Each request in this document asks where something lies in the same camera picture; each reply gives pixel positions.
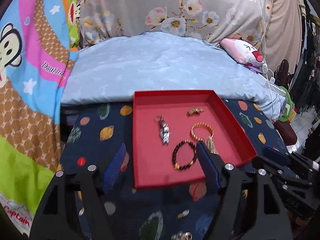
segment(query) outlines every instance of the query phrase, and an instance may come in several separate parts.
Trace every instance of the red box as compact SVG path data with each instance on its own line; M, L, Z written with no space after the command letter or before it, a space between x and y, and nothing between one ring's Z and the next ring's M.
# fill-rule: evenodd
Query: red box
M187 116L188 110L201 107L200 115ZM163 115L171 133L169 145L164 146L159 137L159 124L154 117ZM251 142L233 114L212 90L138 91L133 98L133 172L136 188L167 186L204 179L197 160L187 170L175 170L172 152L185 139L196 143L190 130L195 123L204 122L214 130L213 141L225 163L239 166L256 155ZM194 133L206 138L205 128ZM183 145L177 153L177 163L182 166L192 160L193 151Z

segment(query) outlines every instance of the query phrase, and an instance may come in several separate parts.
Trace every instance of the gold ring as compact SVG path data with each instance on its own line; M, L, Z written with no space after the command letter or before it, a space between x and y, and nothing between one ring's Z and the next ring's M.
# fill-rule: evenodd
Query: gold ring
M204 128L206 128L206 129L211 133L210 138L213 137L213 129L212 129L209 125L207 125L206 123L204 123L204 122L199 122L199 123L194 124L194 125L192 126L192 128L191 128L191 131L190 131L190 135L191 135L191 137L192 137L194 140L196 140L196 141L203 141L203 139L201 139L201 138L199 138L198 136L196 136L196 135L194 134L194 132L193 132L193 129L194 129L194 128L198 128L198 127L204 127Z

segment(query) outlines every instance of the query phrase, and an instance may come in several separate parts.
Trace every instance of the mattress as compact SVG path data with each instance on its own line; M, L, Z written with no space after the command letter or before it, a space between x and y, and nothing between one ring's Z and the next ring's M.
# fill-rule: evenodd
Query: mattress
M263 76L212 44L152 32L80 50L61 105L131 101L134 91L199 89L256 102L269 119L277 119L286 98L265 84Z

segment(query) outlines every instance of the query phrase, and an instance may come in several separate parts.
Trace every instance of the black beaded bracelet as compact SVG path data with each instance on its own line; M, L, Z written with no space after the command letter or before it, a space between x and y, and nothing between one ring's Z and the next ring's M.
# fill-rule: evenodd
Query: black beaded bracelet
M184 145L185 143L188 143L190 145L190 147L193 149L193 159L192 161L184 166L179 166L179 164L177 164L177 152L179 150L179 148ZM175 149L172 152L172 165L176 170L186 170L189 169L197 160L197 155L196 155L196 146L190 141L190 140L184 140L182 142L180 142Z

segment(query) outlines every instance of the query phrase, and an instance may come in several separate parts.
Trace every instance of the white tile floor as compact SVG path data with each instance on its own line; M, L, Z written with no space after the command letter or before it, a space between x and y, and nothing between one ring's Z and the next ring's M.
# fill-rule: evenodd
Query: white tile floor
M298 137L295 145L287 146L288 151L301 153L304 149L305 141L308 137L308 131L312 127L312 121L316 117L316 111L311 109L308 112L297 114L291 122L291 127Z

